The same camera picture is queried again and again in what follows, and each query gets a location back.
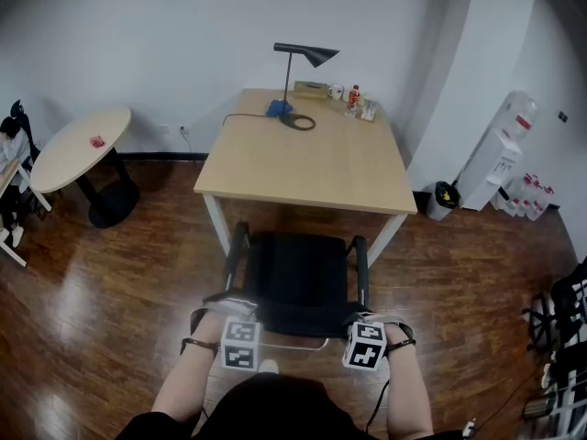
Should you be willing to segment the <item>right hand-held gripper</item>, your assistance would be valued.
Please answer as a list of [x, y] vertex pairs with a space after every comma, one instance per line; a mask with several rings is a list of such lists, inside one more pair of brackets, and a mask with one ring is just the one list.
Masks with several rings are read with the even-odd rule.
[[[410, 339], [405, 344], [388, 346], [384, 327], [389, 324], [399, 325]], [[348, 369], [374, 371], [391, 351], [410, 343], [411, 326], [401, 317], [369, 310], [360, 311], [354, 313], [352, 321], [347, 325], [347, 342], [342, 364]]]

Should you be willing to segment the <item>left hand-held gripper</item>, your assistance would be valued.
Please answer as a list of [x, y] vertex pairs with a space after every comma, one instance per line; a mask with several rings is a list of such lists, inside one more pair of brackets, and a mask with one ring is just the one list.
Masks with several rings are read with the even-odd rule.
[[260, 346], [260, 323], [256, 320], [258, 305], [242, 296], [215, 295], [204, 301], [204, 308], [226, 317], [220, 339], [222, 367], [257, 372]]

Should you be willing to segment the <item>black mesh chair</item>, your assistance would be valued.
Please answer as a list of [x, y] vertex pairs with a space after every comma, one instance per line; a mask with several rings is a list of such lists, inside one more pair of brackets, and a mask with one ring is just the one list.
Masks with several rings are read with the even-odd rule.
[[367, 310], [369, 269], [366, 239], [258, 231], [239, 222], [229, 246], [225, 289], [235, 288], [246, 253], [240, 294], [257, 304], [263, 328], [282, 336], [328, 340], [348, 336]]

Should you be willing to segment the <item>person's right forearm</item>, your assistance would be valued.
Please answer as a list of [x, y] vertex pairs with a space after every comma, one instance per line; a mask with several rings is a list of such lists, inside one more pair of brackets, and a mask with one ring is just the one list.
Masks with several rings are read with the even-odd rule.
[[388, 355], [387, 432], [390, 440], [416, 440], [433, 434], [432, 414], [414, 345]]

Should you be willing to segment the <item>black office chair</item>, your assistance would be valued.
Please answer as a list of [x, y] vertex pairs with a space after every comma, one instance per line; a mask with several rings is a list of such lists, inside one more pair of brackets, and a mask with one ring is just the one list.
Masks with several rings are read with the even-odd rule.
[[[28, 115], [24, 111], [24, 107], [20, 100], [13, 103], [10, 116], [17, 121], [18, 125], [25, 132], [28, 139], [28, 155], [22, 163], [24, 170], [27, 173], [32, 172], [32, 167], [35, 160], [39, 156], [40, 150], [37, 148], [33, 141], [32, 131], [28, 119]], [[46, 209], [42, 206], [39, 199], [31, 192], [27, 199], [23, 201], [23, 208], [29, 213], [34, 213], [40, 220], [44, 220], [47, 214]]]
[[545, 353], [568, 344], [587, 325], [587, 257], [574, 271], [540, 292], [522, 310], [527, 318], [527, 351]]

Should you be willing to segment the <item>person's dark clothing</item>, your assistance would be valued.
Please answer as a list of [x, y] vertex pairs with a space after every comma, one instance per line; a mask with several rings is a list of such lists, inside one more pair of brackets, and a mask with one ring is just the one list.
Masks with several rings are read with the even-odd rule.
[[376, 440], [314, 380], [273, 373], [231, 389], [201, 426], [163, 412], [135, 416], [115, 440]]

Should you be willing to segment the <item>grey trash bin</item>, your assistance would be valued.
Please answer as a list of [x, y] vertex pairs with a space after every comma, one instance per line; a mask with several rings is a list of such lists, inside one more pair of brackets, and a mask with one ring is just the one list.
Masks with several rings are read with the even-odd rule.
[[426, 216], [434, 221], [441, 221], [459, 204], [458, 189], [445, 181], [437, 181], [426, 205]]

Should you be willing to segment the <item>metal flask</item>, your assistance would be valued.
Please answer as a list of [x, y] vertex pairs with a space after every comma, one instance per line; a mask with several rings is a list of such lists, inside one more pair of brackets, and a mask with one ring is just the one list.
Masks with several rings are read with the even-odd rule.
[[522, 418], [527, 421], [549, 416], [556, 405], [556, 399], [548, 396], [539, 396], [530, 398], [526, 401]]

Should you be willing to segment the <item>wooden desk with white legs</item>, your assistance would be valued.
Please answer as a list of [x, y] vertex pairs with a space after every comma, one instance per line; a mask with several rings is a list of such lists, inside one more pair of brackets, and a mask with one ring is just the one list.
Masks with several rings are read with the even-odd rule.
[[194, 185], [220, 246], [228, 252], [222, 198], [384, 214], [388, 219], [367, 253], [373, 264], [417, 211], [383, 112], [366, 122], [345, 116], [342, 102], [296, 98], [296, 111], [316, 121], [302, 132], [265, 115], [278, 96], [267, 89], [240, 92]]

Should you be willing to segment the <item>white metal rack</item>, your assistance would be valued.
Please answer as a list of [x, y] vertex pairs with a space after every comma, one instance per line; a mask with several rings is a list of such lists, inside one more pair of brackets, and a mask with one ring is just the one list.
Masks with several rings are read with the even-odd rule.
[[556, 399], [549, 416], [525, 421], [517, 440], [587, 440], [587, 370], [573, 370], [562, 387], [533, 396]]

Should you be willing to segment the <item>white water dispenser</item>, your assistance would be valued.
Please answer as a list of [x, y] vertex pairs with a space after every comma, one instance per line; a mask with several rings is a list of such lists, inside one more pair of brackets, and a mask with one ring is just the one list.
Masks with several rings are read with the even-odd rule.
[[490, 129], [460, 176], [460, 207], [480, 211], [510, 179], [522, 156], [515, 141]]

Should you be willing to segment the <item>row of water jugs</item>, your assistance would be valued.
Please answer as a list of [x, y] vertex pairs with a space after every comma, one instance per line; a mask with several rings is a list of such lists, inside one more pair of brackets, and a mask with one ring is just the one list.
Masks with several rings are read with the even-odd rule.
[[490, 204], [495, 210], [535, 222], [554, 204], [554, 196], [551, 186], [542, 185], [537, 175], [525, 173], [500, 187]]

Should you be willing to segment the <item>large clear dispenser bottle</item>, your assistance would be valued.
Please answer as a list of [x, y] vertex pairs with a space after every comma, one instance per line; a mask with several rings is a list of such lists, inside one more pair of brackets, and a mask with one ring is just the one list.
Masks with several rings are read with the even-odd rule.
[[512, 141], [525, 139], [537, 118], [536, 101], [524, 91], [509, 93], [500, 108], [495, 128]]

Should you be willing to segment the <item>wooden work desk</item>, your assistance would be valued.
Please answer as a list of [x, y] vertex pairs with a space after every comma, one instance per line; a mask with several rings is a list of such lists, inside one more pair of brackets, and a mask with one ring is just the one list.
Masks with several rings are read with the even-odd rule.
[[[19, 168], [20, 164], [18, 160], [15, 159], [8, 162], [4, 169], [0, 172], [0, 198], [4, 195], [6, 188], [17, 174]], [[2, 249], [17, 264], [25, 268], [27, 266], [27, 262], [6, 243], [8, 236], [8, 231], [3, 226], [0, 226], [0, 249]]]

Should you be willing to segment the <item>black desk lamp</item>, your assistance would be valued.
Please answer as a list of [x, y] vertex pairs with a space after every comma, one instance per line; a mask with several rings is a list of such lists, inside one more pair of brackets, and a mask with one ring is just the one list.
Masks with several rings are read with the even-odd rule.
[[[287, 68], [285, 74], [284, 88], [282, 91], [282, 98], [275, 100], [284, 100], [288, 102], [288, 91], [292, 59], [294, 54], [304, 56], [308, 62], [317, 68], [323, 65], [325, 62], [331, 60], [338, 54], [337, 49], [327, 49], [314, 46], [298, 45], [293, 43], [282, 43], [275, 42], [273, 44], [273, 50], [276, 52], [282, 52], [288, 54]], [[311, 131], [316, 127], [316, 121], [307, 115], [300, 115], [294, 112], [294, 109], [288, 114], [277, 118], [283, 125], [297, 131]]]

